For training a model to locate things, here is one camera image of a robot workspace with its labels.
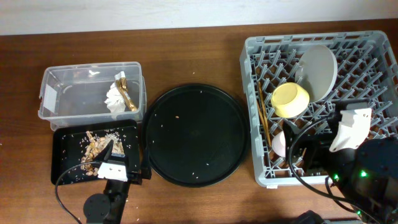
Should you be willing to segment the grey round plate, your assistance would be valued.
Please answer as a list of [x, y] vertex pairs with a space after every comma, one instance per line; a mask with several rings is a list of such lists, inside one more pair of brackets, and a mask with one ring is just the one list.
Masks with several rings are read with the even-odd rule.
[[310, 102], [324, 99], [335, 85], [338, 65], [334, 53], [324, 45], [310, 47], [300, 58], [295, 82], [307, 91]]

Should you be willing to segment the white napkin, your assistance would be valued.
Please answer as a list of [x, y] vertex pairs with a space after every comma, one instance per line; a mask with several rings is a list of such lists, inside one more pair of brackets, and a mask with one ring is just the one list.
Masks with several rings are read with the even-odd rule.
[[114, 77], [115, 82], [110, 86], [109, 91], [106, 94], [107, 99], [104, 101], [104, 103], [106, 103], [106, 106], [111, 113], [121, 113], [125, 111], [126, 104], [116, 82], [118, 81], [120, 83], [122, 90], [128, 92], [127, 80], [124, 71], [119, 72]]

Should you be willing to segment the peanut shells food scraps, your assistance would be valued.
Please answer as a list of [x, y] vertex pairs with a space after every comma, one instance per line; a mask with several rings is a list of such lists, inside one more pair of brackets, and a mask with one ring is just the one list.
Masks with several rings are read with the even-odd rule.
[[[77, 164], [92, 161], [105, 150], [110, 141], [113, 141], [113, 154], [125, 155], [123, 146], [125, 139], [126, 135], [120, 136], [116, 129], [65, 135], [62, 138], [64, 149], [62, 149], [60, 173]], [[98, 170], [99, 168], [94, 167], [93, 164], [73, 168], [61, 179], [60, 184], [76, 184], [96, 180]]]

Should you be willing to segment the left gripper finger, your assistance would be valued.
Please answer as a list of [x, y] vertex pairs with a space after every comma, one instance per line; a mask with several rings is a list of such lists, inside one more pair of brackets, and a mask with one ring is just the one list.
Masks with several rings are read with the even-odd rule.
[[152, 169], [150, 167], [149, 161], [149, 150], [144, 148], [141, 161], [141, 176], [143, 179], [151, 180], [152, 177]]
[[109, 143], [105, 146], [105, 148], [95, 157], [96, 162], [104, 162], [107, 161], [112, 154], [114, 141], [110, 140]]

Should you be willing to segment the yellow bowl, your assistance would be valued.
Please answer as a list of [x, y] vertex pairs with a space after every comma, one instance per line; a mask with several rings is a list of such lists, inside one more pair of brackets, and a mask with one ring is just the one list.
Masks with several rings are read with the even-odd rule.
[[293, 118], [302, 113], [309, 104], [308, 92], [300, 85], [287, 82], [278, 86], [271, 97], [274, 113], [281, 118]]

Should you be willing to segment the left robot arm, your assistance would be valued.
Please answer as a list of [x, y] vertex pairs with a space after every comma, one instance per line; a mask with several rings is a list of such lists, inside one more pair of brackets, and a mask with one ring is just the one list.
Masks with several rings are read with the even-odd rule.
[[107, 180], [101, 194], [90, 196], [83, 213], [87, 223], [120, 223], [131, 185], [141, 185], [144, 179], [151, 179], [149, 153], [132, 163], [127, 155], [114, 154], [113, 141], [94, 157], [97, 162], [98, 177]]

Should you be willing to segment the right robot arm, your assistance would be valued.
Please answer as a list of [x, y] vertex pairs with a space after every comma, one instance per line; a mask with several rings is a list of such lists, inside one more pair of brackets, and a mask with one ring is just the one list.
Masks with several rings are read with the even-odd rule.
[[293, 170], [293, 176], [307, 189], [334, 200], [349, 212], [356, 213], [365, 223], [397, 223], [397, 138], [371, 139], [341, 149], [332, 145], [338, 139], [338, 123], [328, 120], [331, 133], [308, 135], [309, 128], [294, 131], [284, 123], [286, 159], [305, 150], [304, 170], [320, 169], [341, 192], [337, 197], [330, 190], [312, 187]]

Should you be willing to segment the gold foil wrapper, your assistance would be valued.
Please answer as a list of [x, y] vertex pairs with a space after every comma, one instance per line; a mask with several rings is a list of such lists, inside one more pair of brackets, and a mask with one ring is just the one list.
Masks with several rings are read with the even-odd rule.
[[137, 111], [137, 106], [133, 103], [133, 101], [131, 100], [131, 97], [128, 94], [126, 79], [125, 78], [117, 79], [116, 87], [117, 87], [118, 91], [120, 92], [121, 96], [123, 97], [126, 106], [131, 111]]

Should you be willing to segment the pink plastic cup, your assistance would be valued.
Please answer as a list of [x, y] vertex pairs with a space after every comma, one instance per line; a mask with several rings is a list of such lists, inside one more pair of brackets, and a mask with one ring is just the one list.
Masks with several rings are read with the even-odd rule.
[[283, 131], [276, 134], [272, 139], [272, 149], [279, 157], [286, 156], [286, 141]]

